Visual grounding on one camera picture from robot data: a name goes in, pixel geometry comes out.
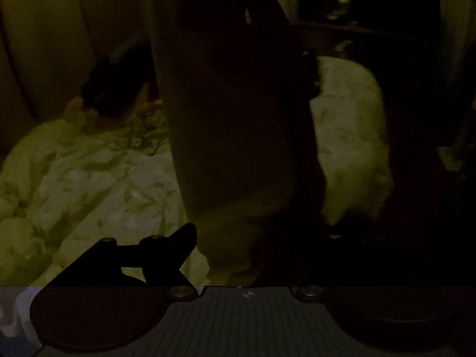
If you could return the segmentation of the monkey-print yellow blanket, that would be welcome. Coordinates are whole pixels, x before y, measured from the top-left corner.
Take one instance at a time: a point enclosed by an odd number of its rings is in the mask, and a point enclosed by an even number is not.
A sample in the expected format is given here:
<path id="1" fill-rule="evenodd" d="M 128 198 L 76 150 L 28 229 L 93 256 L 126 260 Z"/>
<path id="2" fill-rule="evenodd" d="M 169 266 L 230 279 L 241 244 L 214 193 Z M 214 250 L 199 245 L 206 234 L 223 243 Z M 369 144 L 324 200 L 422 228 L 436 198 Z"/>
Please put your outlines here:
<path id="1" fill-rule="evenodd" d="M 96 110 L 86 110 L 83 100 L 76 97 L 66 106 L 64 118 L 83 134 L 118 133 L 128 148 L 147 156 L 157 154 L 169 139 L 162 100 L 143 103 L 137 100 L 129 115 L 105 119 Z"/>

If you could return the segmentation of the plain beige small garment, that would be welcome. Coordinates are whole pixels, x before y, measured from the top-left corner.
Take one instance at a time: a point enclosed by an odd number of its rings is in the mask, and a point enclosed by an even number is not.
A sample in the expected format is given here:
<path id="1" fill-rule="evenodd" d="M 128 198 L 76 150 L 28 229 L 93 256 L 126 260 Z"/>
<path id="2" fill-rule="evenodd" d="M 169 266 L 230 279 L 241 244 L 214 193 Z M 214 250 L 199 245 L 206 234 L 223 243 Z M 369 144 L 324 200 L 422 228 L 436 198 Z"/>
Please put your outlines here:
<path id="1" fill-rule="evenodd" d="M 152 0 L 186 213 L 212 271 L 307 259 L 326 180 L 315 80 L 278 0 Z"/>

